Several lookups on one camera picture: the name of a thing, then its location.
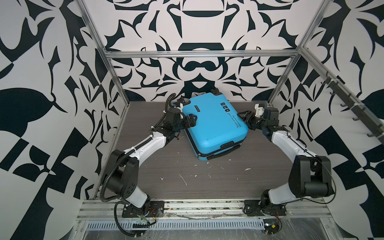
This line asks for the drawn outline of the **aluminium frame rails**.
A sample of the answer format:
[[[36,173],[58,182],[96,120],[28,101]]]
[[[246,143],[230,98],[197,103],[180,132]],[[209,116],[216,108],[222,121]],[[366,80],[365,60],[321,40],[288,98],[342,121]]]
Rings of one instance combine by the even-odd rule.
[[[79,1],[129,100],[218,88],[268,101],[333,164],[341,194],[384,193],[384,145],[322,86],[338,78],[384,122],[383,1]]]

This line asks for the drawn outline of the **black wall hook rack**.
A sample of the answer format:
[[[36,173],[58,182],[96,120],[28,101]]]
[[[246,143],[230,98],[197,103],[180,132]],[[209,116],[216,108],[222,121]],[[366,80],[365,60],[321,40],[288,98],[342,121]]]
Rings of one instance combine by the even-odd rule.
[[[355,115],[353,120],[362,122],[370,131],[367,136],[369,138],[377,138],[382,145],[384,144],[384,123],[381,121],[358,97],[338,78],[332,78],[329,72],[320,74],[324,79],[322,86],[331,89],[329,100],[329,112],[331,113],[332,101],[335,97],[340,99],[342,103],[340,107],[352,111]]]

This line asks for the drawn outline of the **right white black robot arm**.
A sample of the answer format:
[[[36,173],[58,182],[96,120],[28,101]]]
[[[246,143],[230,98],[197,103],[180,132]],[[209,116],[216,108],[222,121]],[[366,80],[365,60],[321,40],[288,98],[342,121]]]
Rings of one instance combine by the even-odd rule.
[[[293,163],[286,184],[265,190],[258,202],[244,202],[245,215],[278,217],[285,215],[287,204],[303,200],[319,204],[319,198],[336,197],[337,187],[332,177],[331,161],[308,150],[281,126],[278,109],[256,105],[255,111],[240,112],[238,116],[250,130],[261,130]]]

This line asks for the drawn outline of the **blue hard-shell suitcase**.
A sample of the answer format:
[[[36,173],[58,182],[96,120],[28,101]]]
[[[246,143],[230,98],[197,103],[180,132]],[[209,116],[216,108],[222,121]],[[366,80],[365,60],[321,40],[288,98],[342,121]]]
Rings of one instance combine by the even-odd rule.
[[[240,148],[248,127],[218,89],[183,99],[182,112],[196,125],[185,130],[196,157],[201,161],[225,156]]]

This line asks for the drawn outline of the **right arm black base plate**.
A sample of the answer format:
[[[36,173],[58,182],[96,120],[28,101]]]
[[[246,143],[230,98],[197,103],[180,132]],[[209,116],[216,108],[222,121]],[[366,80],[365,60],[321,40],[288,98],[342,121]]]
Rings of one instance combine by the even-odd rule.
[[[265,205],[261,200],[245,200],[243,213],[249,217],[255,216],[286,216],[284,205]]]

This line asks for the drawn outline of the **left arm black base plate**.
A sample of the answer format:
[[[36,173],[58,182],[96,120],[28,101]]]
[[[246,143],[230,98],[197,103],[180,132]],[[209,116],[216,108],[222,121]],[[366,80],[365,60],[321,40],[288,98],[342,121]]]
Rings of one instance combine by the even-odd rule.
[[[158,217],[164,213],[164,201],[146,201],[141,208],[134,205],[124,206],[122,217],[123,218],[136,218],[139,216],[144,217]]]

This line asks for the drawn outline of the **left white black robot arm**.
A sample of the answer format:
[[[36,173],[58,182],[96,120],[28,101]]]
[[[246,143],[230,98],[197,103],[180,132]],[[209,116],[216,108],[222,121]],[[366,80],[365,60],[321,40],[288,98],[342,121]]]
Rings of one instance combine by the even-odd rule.
[[[116,200],[114,220],[118,229],[126,236],[137,237],[137,233],[126,231],[119,223],[118,205],[132,208],[135,215],[143,221],[150,212],[151,198],[138,186],[141,164],[156,151],[162,149],[173,139],[178,138],[182,130],[196,126],[197,117],[185,115],[183,108],[190,104],[190,99],[179,98],[175,103],[176,94],[167,100],[163,116],[151,127],[150,135],[137,145],[124,151],[114,150],[107,161],[101,179],[100,200],[110,202]]]

